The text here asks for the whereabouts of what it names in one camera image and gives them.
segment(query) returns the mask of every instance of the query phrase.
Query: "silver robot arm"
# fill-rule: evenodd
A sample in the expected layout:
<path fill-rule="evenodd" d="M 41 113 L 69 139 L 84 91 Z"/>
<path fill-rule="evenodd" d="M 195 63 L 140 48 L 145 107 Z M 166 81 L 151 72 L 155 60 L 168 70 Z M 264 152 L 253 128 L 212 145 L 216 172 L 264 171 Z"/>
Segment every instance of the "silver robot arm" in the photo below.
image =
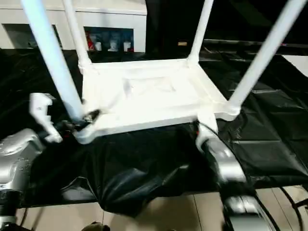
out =
<path fill-rule="evenodd" d="M 24 129 L 0 143 L 0 230 L 16 222 L 34 159 L 44 150 L 37 134 Z"/>
<path fill-rule="evenodd" d="M 216 132 L 199 124 L 196 145 L 216 175 L 227 231 L 273 230 L 240 163 Z"/>

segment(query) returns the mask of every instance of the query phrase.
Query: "cable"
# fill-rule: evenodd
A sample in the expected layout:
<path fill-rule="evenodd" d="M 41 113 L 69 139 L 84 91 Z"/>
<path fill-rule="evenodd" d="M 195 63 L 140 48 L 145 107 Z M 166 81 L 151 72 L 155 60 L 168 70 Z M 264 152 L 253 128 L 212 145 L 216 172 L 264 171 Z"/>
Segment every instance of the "cable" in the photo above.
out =
<path fill-rule="evenodd" d="M 27 215 L 28 215 L 28 208 L 25 208 L 25 212 L 24 212 L 23 218 L 22 218 L 22 220 L 20 222 L 20 225 L 19 225 L 20 227 L 22 227 L 24 225 L 24 222 L 25 222 L 25 220 L 27 218 Z"/>
<path fill-rule="evenodd" d="M 223 142 L 231 151 L 232 153 L 234 154 L 234 151 L 230 148 L 230 146 L 217 134 L 217 132 L 215 132 L 213 129 L 211 129 L 209 126 L 203 124 L 203 123 L 200 123 L 202 124 L 203 126 L 205 126 L 207 129 L 209 129 L 210 131 L 212 131 L 219 139 L 221 142 Z M 268 174 L 266 174 L 262 169 L 258 168 L 258 167 L 255 167 L 253 166 L 251 163 L 245 161 L 245 160 L 242 160 L 239 161 L 239 163 L 241 162 L 245 162 L 247 165 L 249 165 L 250 167 L 253 167 L 254 169 L 257 169 L 260 173 L 262 173 L 263 175 L 267 176 L 271 181 L 275 182 L 276 184 L 278 184 L 277 180 L 272 177 L 272 176 L 269 176 Z M 292 205 L 292 208 L 293 210 L 295 211 L 296 213 L 296 216 L 297 216 L 297 219 L 298 219 L 298 224 L 299 224 L 299 230 L 300 231 L 304 231 L 304 225 L 303 225 L 303 218 L 298 210 L 298 207 L 296 206 L 296 203 L 294 202 L 294 200 L 292 199 L 292 197 L 290 196 L 290 194 L 283 188 L 283 187 L 279 187 L 279 189 L 283 192 L 283 194 L 285 195 L 285 197 L 288 199 L 288 201 L 290 202 L 290 204 Z M 279 227 L 277 225 L 277 223 L 275 222 L 274 218 L 270 215 L 269 211 L 265 208 L 265 206 L 262 204 L 262 202 L 260 201 L 260 199 L 258 197 L 256 197 L 256 199 L 258 200 L 258 202 L 260 203 L 260 206 L 262 207 L 262 209 L 264 210 L 264 212 L 266 213 L 266 215 L 268 216 L 268 218 L 270 219 L 270 221 L 272 222 L 274 228 L 279 231 Z"/>
<path fill-rule="evenodd" d="M 277 222 L 275 221 L 275 219 L 273 218 L 273 216 L 270 214 L 270 212 L 268 211 L 268 209 L 265 207 L 265 205 L 261 202 L 260 198 L 258 196 L 255 196 L 255 199 L 258 201 L 261 209 L 264 211 L 264 213 L 266 214 L 266 216 L 269 218 L 270 222 L 272 223 L 272 225 L 274 226 L 276 231 L 280 231 L 280 228 L 277 224 Z"/>

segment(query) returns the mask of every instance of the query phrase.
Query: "black tablecloth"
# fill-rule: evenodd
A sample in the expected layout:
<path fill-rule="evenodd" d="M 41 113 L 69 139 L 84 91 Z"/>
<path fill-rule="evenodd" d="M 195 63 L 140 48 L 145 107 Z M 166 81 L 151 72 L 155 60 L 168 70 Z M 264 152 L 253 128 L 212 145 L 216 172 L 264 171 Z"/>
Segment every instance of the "black tablecloth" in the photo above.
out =
<path fill-rule="evenodd" d="M 82 75 L 74 51 L 64 51 L 77 90 Z M 91 53 L 94 62 L 156 59 L 154 55 Z M 28 113 L 29 94 L 59 98 L 36 50 L 1 50 L 0 138 L 23 128 L 39 130 Z M 252 56 L 209 54 L 201 66 L 229 98 Z M 232 122 L 218 121 L 257 188 L 308 183 L 308 78 L 275 57 Z M 61 101 L 52 119 L 67 118 Z M 196 150 L 193 124 L 99 137 L 88 145 L 72 137 L 51 145 L 32 167 L 23 206 L 98 201 L 110 212 L 137 215 L 152 199 L 215 191 L 213 174 Z"/>

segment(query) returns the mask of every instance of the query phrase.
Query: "white plastic stool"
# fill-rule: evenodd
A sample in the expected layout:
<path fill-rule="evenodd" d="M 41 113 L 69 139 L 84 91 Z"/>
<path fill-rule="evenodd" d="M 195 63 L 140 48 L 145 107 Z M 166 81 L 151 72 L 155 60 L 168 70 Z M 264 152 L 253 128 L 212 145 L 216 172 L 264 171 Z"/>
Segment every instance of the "white plastic stool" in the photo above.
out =
<path fill-rule="evenodd" d="M 70 116 L 80 119 L 95 109 L 103 112 L 87 132 L 80 134 L 80 142 L 88 143 L 101 135 L 186 123 L 196 119 L 198 114 L 203 123 L 213 128 L 215 118 L 236 118 L 307 0 L 288 1 L 229 101 L 198 63 L 213 1 L 205 0 L 192 50 L 186 59 L 93 64 L 72 2 L 63 0 L 83 74 L 85 105 L 81 105 L 40 0 L 22 0 L 33 34 Z"/>

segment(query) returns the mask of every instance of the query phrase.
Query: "tile floor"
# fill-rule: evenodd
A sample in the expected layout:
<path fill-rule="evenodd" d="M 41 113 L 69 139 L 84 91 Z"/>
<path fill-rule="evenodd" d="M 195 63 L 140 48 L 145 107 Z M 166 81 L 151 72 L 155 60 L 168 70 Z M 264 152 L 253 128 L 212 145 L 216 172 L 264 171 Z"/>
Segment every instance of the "tile floor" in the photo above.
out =
<path fill-rule="evenodd" d="M 285 188 L 295 201 L 308 198 L 300 186 Z M 258 190 L 259 197 L 282 231 L 297 231 L 295 213 L 277 189 Z M 20 222 L 24 210 L 18 211 Z M 300 209 L 308 231 L 308 215 Z M 219 231 L 223 216 L 218 193 L 157 198 L 136 218 L 104 212 L 97 203 L 31 208 L 24 227 L 37 231 L 80 231 L 93 221 L 109 225 L 112 231 Z"/>

